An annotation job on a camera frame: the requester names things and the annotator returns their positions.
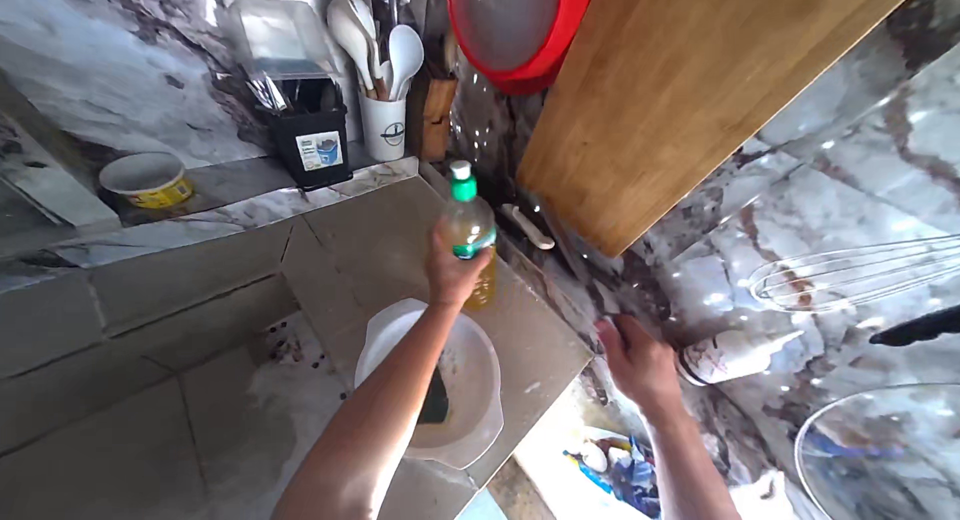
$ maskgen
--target label on cutlery drainer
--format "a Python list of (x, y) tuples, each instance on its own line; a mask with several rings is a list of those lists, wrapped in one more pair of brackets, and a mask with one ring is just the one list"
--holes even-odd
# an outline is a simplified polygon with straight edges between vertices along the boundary
[(340, 133), (307, 133), (296, 137), (296, 149), (306, 171), (320, 170), (337, 166), (344, 162), (344, 153), (340, 146)]

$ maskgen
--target white bowl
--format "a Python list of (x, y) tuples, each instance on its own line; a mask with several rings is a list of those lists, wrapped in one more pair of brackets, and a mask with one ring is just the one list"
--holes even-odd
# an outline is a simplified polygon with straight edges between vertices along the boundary
[[(356, 387), (387, 358), (425, 309), (426, 304), (417, 299), (404, 299), (369, 320), (354, 377)], [(440, 424), (417, 425), (405, 456), (465, 469), (490, 449), (503, 429), (500, 363), (486, 332), (461, 313), (438, 366), (449, 412)]]

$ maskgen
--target plastic bottle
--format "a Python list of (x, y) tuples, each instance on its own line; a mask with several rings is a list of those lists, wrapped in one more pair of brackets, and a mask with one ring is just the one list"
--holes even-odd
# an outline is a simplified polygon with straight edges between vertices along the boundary
[[(471, 173), (471, 164), (457, 159), (450, 164), (453, 181), (450, 197), (443, 210), (443, 238), (452, 247), (453, 255), (461, 260), (473, 258), (477, 252), (493, 247), (497, 242), (497, 223), (494, 211), (483, 198), (477, 196), (477, 182)], [(496, 259), (491, 259), (477, 280), (473, 293), (464, 305), (477, 310), (487, 305), (497, 292)]]
[(803, 333), (795, 330), (756, 344), (742, 330), (724, 330), (681, 351), (677, 371), (695, 386), (756, 374), (770, 367), (770, 356)]

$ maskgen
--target whisk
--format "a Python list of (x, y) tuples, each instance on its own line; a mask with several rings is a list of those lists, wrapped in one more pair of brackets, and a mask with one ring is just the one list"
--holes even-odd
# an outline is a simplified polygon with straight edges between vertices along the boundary
[(851, 308), (960, 273), (960, 234), (873, 244), (766, 263), (750, 295), (785, 312)]

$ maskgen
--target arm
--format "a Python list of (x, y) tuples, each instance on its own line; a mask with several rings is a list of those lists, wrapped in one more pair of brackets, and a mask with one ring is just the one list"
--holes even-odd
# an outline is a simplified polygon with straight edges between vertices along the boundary
[(629, 315), (597, 322), (606, 363), (617, 388), (647, 418), (656, 482), (667, 520), (737, 520), (734, 500), (681, 398), (673, 350)]
[(492, 256), (486, 249), (458, 259), (434, 229), (426, 311), (340, 406), (284, 490), (273, 520), (377, 517), (453, 322)]

